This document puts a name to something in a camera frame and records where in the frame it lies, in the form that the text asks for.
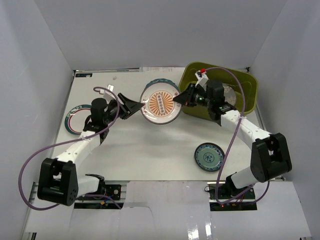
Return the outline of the teal scalloped plate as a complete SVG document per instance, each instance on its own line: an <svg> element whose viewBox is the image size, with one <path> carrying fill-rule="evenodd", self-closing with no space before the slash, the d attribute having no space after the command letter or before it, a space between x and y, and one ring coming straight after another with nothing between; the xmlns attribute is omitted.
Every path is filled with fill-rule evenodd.
<svg viewBox="0 0 320 240"><path fill-rule="evenodd" d="M180 93L178 86L172 80L166 78L156 78L154 80L151 80L148 84L145 85L144 90L155 84L168 84L174 87Z"/></svg>

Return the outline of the orange sunburst plate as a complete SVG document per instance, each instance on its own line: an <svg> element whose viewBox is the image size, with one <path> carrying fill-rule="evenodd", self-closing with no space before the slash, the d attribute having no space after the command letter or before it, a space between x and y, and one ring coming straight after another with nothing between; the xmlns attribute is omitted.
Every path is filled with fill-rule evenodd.
<svg viewBox="0 0 320 240"><path fill-rule="evenodd" d="M166 83L157 83L143 90L140 96L142 116L152 124L166 125L173 122L181 113L182 105L174 102L179 95L174 87Z"/></svg>

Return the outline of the grey deer plate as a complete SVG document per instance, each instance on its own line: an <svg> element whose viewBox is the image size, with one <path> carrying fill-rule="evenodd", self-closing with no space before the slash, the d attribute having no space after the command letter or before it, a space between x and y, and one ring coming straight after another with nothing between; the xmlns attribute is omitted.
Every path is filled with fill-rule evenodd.
<svg viewBox="0 0 320 240"><path fill-rule="evenodd" d="M225 101L235 107L237 102L236 92L233 90L232 87L225 83L223 83L222 86L224 88Z"/></svg>

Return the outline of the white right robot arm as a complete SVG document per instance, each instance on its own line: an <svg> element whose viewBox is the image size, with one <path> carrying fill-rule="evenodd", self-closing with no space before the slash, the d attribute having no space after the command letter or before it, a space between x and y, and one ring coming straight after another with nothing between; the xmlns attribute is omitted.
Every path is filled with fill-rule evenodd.
<svg viewBox="0 0 320 240"><path fill-rule="evenodd" d="M209 117L221 127L233 131L251 150L250 165L232 175L225 183L217 184L215 190L224 190L236 200L256 183L292 170L292 162L286 137L281 133L272 134L247 120L234 106L225 100L225 89L218 80L208 80L206 87L191 83L185 91L173 98L186 107L203 106Z"/></svg>

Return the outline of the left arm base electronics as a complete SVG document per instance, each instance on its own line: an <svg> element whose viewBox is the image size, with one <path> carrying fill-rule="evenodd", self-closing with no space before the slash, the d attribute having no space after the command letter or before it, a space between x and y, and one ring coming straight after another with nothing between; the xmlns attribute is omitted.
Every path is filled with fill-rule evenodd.
<svg viewBox="0 0 320 240"><path fill-rule="evenodd" d="M83 210L120 210L126 199L126 184L107 184L100 193L104 197L95 196L98 192L89 193L88 196L79 197L75 209Z"/></svg>

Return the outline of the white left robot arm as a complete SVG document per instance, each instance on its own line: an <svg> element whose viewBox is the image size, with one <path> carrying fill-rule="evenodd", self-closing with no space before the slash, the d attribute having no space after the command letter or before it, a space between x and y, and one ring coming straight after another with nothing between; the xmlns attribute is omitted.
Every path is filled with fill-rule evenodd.
<svg viewBox="0 0 320 240"><path fill-rule="evenodd" d="M65 206L71 206L78 197L86 194L96 200L103 198L106 193L104 177L80 175L79 168L89 154L104 142L110 126L118 118L126 120L143 106L143 103L130 100L121 93L110 101L95 98L80 137L63 153L42 162L37 197Z"/></svg>

